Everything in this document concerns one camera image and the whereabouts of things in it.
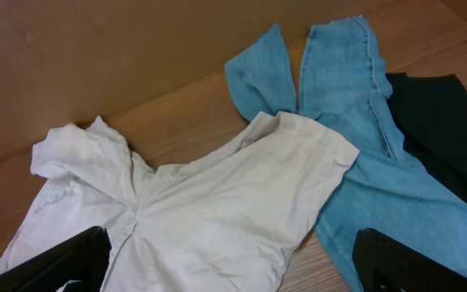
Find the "brown cardboard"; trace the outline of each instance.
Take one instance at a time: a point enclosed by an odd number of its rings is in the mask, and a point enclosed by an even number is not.
[[[395,0],[0,0],[0,156],[214,71],[273,23],[312,24]]]

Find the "white fabric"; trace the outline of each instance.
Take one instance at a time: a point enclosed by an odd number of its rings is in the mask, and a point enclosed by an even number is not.
[[[100,118],[33,147],[47,178],[0,274],[93,225],[112,245],[103,291],[276,291],[358,150],[294,114],[260,113],[236,138],[158,171]]]

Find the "wrinkled fabric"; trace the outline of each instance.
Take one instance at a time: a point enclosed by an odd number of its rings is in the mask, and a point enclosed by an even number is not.
[[[228,61],[225,72],[233,103],[246,119],[259,111],[297,113],[339,132],[360,149],[315,227],[351,290],[362,291],[351,255],[356,233],[364,228],[374,228],[467,277],[467,204],[404,151],[404,137],[386,102],[392,87],[385,61],[365,18],[311,28],[298,108],[291,106],[296,96],[278,25]]]
[[[98,118],[33,147],[47,178],[0,274],[93,225],[112,250],[103,291],[276,291],[358,150],[309,118],[261,113],[222,148],[154,171]]]
[[[467,203],[467,92],[455,75],[387,74],[388,107],[405,135],[405,151]]]

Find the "jeans seam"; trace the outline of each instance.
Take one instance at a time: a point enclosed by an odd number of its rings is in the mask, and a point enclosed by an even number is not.
[[[311,50],[311,38],[316,34],[315,31],[315,26],[311,27],[311,31],[309,33],[309,36],[307,37],[306,40],[306,48],[304,49],[304,55],[302,56],[302,64],[300,64],[300,84],[298,85],[298,110],[302,109],[304,106],[304,101],[306,100],[303,98],[304,96],[304,75],[306,74],[306,68],[307,68],[307,59]]]
[[[367,55],[367,57],[369,57],[369,59],[372,62],[372,67],[371,67],[372,80],[374,81],[374,84],[378,89],[378,93],[381,96],[381,89],[379,88],[378,82],[376,81],[376,77],[375,77],[374,58],[371,57],[371,52],[370,52],[371,40],[370,40],[370,37],[369,37],[369,31],[366,29],[366,27],[362,23],[360,23],[360,21],[358,20],[357,17],[353,17],[353,19],[359,26],[361,26],[363,28],[363,31],[365,33],[366,55]],[[381,130],[381,135],[383,137],[383,140],[385,141],[385,144],[387,145],[387,150],[390,153],[390,156],[392,157],[392,159],[396,160],[396,158],[394,157],[394,154],[392,153],[392,150],[390,148],[390,144],[388,143],[387,136],[385,135],[385,131],[383,130],[383,125],[381,124],[381,121],[379,120],[379,116],[378,116],[378,113],[376,112],[376,108],[374,107],[374,102],[372,101],[372,96],[369,97],[369,101],[371,102],[371,107],[372,107],[372,110],[374,111],[374,115],[376,116],[376,120],[378,120],[379,129]]]

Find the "light blue jeans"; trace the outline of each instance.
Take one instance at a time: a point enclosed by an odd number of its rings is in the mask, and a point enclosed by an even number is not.
[[[352,252],[358,230],[372,227],[467,277],[467,204],[403,150],[386,100],[375,34],[362,17],[311,28],[300,75],[299,108],[289,56],[274,25],[225,65],[239,112],[313,118],[360,149],[319,214],[315,232],[353,291],[362,290]]]

